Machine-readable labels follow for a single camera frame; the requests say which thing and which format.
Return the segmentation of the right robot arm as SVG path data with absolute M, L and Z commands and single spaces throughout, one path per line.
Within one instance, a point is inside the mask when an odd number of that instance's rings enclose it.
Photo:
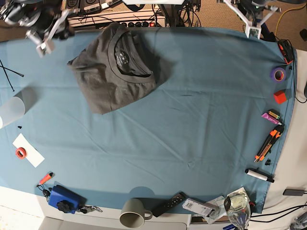
M 78 8 L 62 9 L 61 0 L 6 0 L 0 18 L 8 25 L 27 28 L 26 37 L 40 45 L 74 36 L 68 17 L 78 12 Z

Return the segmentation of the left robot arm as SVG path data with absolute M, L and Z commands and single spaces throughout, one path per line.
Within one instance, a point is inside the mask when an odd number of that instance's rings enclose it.
M 226 4 L 245 23 L 246 27 L 260 27 L 281 8 L 269 5 L 271 0 L 217 0 Z

